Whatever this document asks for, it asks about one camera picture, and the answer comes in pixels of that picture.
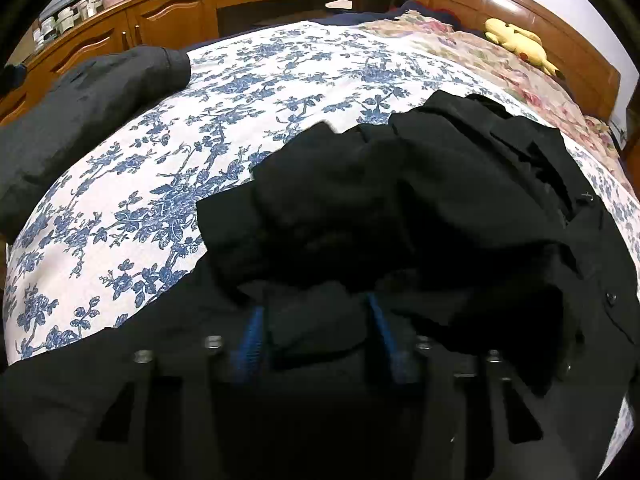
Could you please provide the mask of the blue floral white bedsheet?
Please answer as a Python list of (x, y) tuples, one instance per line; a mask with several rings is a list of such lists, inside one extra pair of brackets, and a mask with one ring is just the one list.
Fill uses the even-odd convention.
[[(637, 272), (639, 203), (582, 145), (524, 103), (407, 37), (303, 22), (187, 53), (191, 78), (57, 178), (9, 242), (3, 374), (121, 326), (191, 273), (206, 247), (198, 204), (250, 182), (309, 128), (384, 126), (434, 93), (481, 96), (559, 131), (603, 200)], [(639, 355), (595, 479), (639, 474)]]

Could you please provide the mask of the wooden desk cabinet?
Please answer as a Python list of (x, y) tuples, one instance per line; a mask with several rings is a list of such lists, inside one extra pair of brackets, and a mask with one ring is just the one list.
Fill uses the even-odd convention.
[(6, 125), (35, 107), (75, 65), (142, 46), (180, 50), (220, 37), (218, 11), (270, 0), (125, 0), (55, 39), (26, 63), (20, 88), (1, 99)]

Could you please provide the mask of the black coat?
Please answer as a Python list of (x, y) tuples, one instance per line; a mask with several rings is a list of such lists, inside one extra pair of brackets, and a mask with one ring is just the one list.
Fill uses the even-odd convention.
[[(6, 479), (594, 479), (637, 272), (559, 131), (434, 93), (198, 204), (195, 269), (1, 379)], [(395, 382), (372, 292), (416, 333)], [(265, 309), (258, 372), (232, 354)]]

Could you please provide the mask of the folded dark grey garment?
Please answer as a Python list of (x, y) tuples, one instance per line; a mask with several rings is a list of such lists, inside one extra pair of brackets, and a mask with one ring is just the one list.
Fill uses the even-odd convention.
[(148, 46), (97, 56), (58, 78), (1, 128), (1, 236), (14, 242), (57, 178), (190, 78), (186, 52)]

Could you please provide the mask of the yellow plush toy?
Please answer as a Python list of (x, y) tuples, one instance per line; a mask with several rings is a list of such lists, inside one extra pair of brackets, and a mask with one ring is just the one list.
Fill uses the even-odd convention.
[(485, 21), (485, 36), (489, 41), (514, 53), (518, 58), (539, 68), (548, 76), (562, 76), (559, 69), (549, 61), (541, 39), (533, 32), (498, 18), (488, 18)]

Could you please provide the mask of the pink floral quilt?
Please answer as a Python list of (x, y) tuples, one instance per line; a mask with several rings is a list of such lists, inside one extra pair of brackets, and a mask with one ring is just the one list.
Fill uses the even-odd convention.
[(407, 37), (419, 49), (455, 62), (492, 82), (582, 145), (627, 191), (632, 190), (608, 125), (597, 117), (582, 114), (566, 84), (486, 39), (417, 10), (365, 22), (359, 27), (380, 37)]

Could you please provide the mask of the wooden headboard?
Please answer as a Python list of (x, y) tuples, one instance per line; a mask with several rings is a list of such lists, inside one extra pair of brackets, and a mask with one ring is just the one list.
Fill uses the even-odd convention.
[(481, 30), (488, 18), (500, 18), (534, 32), (548, 58), (565, 76), (582, 112), (612, 117), (620, 72), (577, 30), (533, 0), (416, 0), (450, 11), (466, 28)]

